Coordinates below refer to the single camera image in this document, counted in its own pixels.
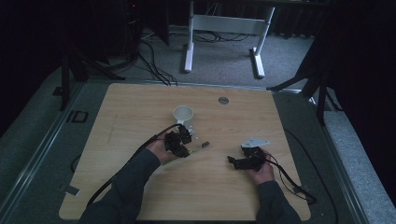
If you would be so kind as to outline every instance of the white object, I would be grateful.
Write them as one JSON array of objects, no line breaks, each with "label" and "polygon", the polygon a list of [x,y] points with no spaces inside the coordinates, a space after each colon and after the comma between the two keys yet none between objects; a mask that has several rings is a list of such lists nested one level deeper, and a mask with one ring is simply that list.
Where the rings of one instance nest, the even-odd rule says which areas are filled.
[{"label": "white object", "polygon": [[174,117],[177,123],[183,124],[186,129],[192,131],[192,118],[194,117],[194,111],[187,105],[180,105],[174,110]]},{"label": "white object", "polygon": [[268,140],[251,137],[247,142],[243,143],[242,147],[260,147],[270,144]]}]

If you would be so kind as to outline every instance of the small black object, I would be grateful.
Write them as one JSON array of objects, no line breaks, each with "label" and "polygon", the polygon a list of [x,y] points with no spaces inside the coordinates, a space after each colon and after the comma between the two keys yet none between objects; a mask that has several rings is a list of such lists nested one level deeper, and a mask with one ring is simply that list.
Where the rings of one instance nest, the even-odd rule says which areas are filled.
[{"label": "small black object", "polygon": [[259,147],[242,147],[242,151],[246,158],[235,159],[227,157],[228,161],[233,164],[235,170],[255,170],[260,171],[262,165],[265,163],[265,153]]},{"label": "small black object", "polygon": [[85,123],[85,121],[87,121],[88,115],[88,112],[72,110],[69,114],[69,117],[67,118],[66,123]]},{"label": "small black object", "polygon": [[208,141],[201,144],[201,148],[208,147],[210,143]]},{"label": "small black object", "polygon": [[191,135],[184,125],[178,126],[178,133],[173,131],[165,135],[165,149],[180,158],[190,156],[189,151],[182,145],[191,142]]}]

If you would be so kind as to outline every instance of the black cable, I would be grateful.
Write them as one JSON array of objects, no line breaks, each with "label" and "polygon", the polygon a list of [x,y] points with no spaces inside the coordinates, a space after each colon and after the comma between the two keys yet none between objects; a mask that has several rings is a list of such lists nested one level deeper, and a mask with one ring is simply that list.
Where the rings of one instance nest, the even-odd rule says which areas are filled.
[{"label": "black cable", "polygon": [[150,51],[151,51],[151,60],[152,63],[149,63],[142,54],[138,53],[139,57],[144,61],[144,63],[147,65],[147,67],[149,68],[149,71],[151,74],[153,74],[156,78],[158,78],[163,84],[167,85],[167,86],[171,86],[171,82],[169,79],[173,80],[176,85],[177,85],[177,79],[170,75],[169,73],[164,72],[161,68],[157,67],[156,63],[155,63],[155,53],[154,53],[154,48],[147,43],[144,40],[141,40],[141,43],[149,46]]},{"label": "black cable", "polygon": [[289,135],[291,135],[291,136],[297,141],[297,143],[298,143],[298,144],[300,145],[300,147],[303,149],[303,151],[304,151],[306,157],[311,161],[311,164],[313,165],[313,167],[314,167],[314,169],[315,169],[315,172],[317,173],[318,178],[319,178],[319,180],[320,180],[320,182],[321,182],[323,188],[325,189],[325,191],[326,191],[326,193],[327,193],[327,196],[329,197],[329,200],[330,200],[330,202],[331,202],[331,204],[332,204],[332,209],[333,209],[333,211],[334,211],[334,216],[335,216],[335,223],[338,223],[338,211],[337,211],[337,208],[336,208],[336,206],[335,206],[334,199],[332,198],[332,195],[330,194],[328,188],[326,187],[326,185],[325,185],[325,183],[324,183],[324,181],[323,181],[323,178],[321,177],[321,174],[320,174],[320,172],[318,171],[318,167],[315,165],[315,163],[314,163],[314,161],[312,160],[311,156],[309,156],[309,154],[308,154],[306,148],[304,147],[303,143],[302,143],[291,131],[289,131],[289,130],[287,130],[287,129],[284,129],[284,130],[285,130],[286,133],[288,133]]},{"label": "black cable", "polygon": [[[305,189],[303,189],[303,188],[301,188],[300,186],[298,186],[298,185],[290,178],[290,176],[288,175],[288,173],[286,173],[285,169],[283,169],[283,167],[282,167],[281,165],[279,165],[279,163],[277,162],[277,160],[275,159],[275,157],[273,157],[272,155],[270,155],[270,156],[271,156],[271,158],[273,158],[273,159],[275,160],[275,162],[273,162],[273,161],[268,161],[268,160],[265,160],[265,161],[268,161],[268,162],[270,162],[271,164],[273,164],[274,166],[277,167],[277,169],[279,170],[280,179],[281,179],[283,185],[285,186],[285,188],[286,188],[288,191],[290,191],[290,192],[291,192],[292,194],[294,194],[295,196],[297,196],[297,197],[299,197],[299,198],[301,198],[301,199],[304,199],[304,200],[308,201],[309,204],[316,203],[316,202],[318,201],[318,199],[317,199],[316,197],[314,197],[312,194],[308,193]],[[284,180],[283,180],[282,174],[286,177],[286,179],[288,179],[288,181],[289,181],[295,188],[297,188],[297,189],[298,189],[302,194],[304,194],[305,196],[310,197],[311,200],[307,200],[306,198],[301,197],[300,195],[298,195],[297,193],[295,193],[295,192],[293,192],[291,189],[289,189],[289,188],[286,186],[286,184],[285,184],[285,182],[284,182]]]},{"label": "black cable", "polygon": [[102,185],[102,187],[99,188],[99,190],[97,190],[92,197],[90,198],[90,200],[87,203],[87,207],[90,206],[95,199],[99,196],[99,194],[102,193],[103,190],[105,190],[105,188],[107,188],[112,182],[114,177],[116,177],[116,175],[125,167],[127,166],[144,148],[146,148],[150,143],[152,143],[153,141],[157,140],[158,136],[161,136],[163,133],[166,133],[168,130],[176,127],[176,126],[181,126],[182,124],[173,124],[169,127],[167,127],[166,129],[164,129],[163,131],[161,131],[160,133],[155,134],[154,136],[152,136],[148,141],[146,141],[142,146],[140,146],[137,151],[134,153],[134,155],[121,167],[121,169],[119,169],[118,172],[116,172],[113,176],[110,177],[110,179],[107,180],[107,182]]},{"label": "black cable", "polygon": [[107,66],[106,68],[109,70],[116,70],[116,69],[124,68],[124,67],[130,65],[131,63],[133,63],[134,60],[135,60],[135,57],[133,57],[131,55],[127,55],[125,57],[125,62],[112,64],[112,65]]},{"label": "black cable", "polygon": [[249,35],[246,35],[244,38],[237,39],[239,36],[242,35],[237,35],[236,37],[233,38],[224,38],[222,37],[219,33],[212,32],[212,31],[197,31],[196,33],[198,34],[208,34],[208,35],[213,35],[214,39],[207,39],[198,35],[194,35],[194,39],[199,41],[199,42],[206,42],[206,43],[219,43],[219,42],[238,42],[238,41],[243,41],[246,38],[249,37]]},{"label": "black cable", "polygon": [[143,60],[143,62],[148,66],[149,70],[151,71],[151,74],[153,74],[156,78],[158,78],[165,86],[169,86],[168,83],[166,83],[166,82],[169,82],[169,80],[167,80],[165,77],[164,77],[165,80],[163,80],[162,76],[157,75],[157,74],[152,70],[151,66],[149,65],[149,62],[145,59],[145,57],[143,57],[143,55],[140,54],[140,53],[137,53],[137,54],[138,54],[139,57]]}]

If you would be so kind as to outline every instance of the hand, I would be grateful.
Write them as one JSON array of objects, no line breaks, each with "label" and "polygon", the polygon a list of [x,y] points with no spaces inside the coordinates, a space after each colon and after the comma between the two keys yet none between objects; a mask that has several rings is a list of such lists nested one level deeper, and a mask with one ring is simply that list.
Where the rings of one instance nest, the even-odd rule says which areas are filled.
[{"label": "hand", "polygon": [[165,142],[163,140],[164,138],[165,138],[165,133],[158,136],[157,137],[158,140],[154,140],[146,147],[146,149],[154,153],[154,155],[158,158],[158,160],[160,160],[160,163],[177,159],[177,156],[175,156],[172,152],[165,150]]},{"label": "hand", "polygon": [[[262,151],[265,154],[265,159],[267,159],[268,161],[271,160],[271,154],[269,154],[267,151],[263,149]],[[271,163],[269,163],[268,161],[266,161],[262,165],[262,168],[258,172],[254,170],[246,170],[247,175],[250,176],[257,185],[260,185],[261,183],[267,181],[275,180],[274,168],[272,167]]]}]

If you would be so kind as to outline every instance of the white stand leg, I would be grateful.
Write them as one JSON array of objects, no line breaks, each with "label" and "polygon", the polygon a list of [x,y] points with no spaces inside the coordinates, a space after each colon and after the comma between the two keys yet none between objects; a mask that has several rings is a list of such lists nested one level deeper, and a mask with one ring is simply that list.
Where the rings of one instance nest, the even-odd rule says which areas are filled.
[{"label": "white stand leg", "polygon": [[262,27],[262,34],[260,35],[259,44],[257,45],[257,48],[253,48],[253,57],[254,62],[256,63],[257,76],[261,78],[265,77],[265,74],[264,67],[262,66],[262,57],[260,56],[260,53],[262,52],[262,45],[264,44],[265,37],[267,36],[268,28],[270,27],[274,10],[275,8],[271,7],[271,12],[267,16],[267,18],[265,18],[265,24]]},{"label": "white stand leg", "polygon": [[187,45],[186,62],[184,71],[190,73],[192,69],[192,54],[194,53],[193,32],[194,32],[194,2],[190,1],[190,17],[189,17],[189,44]]}]

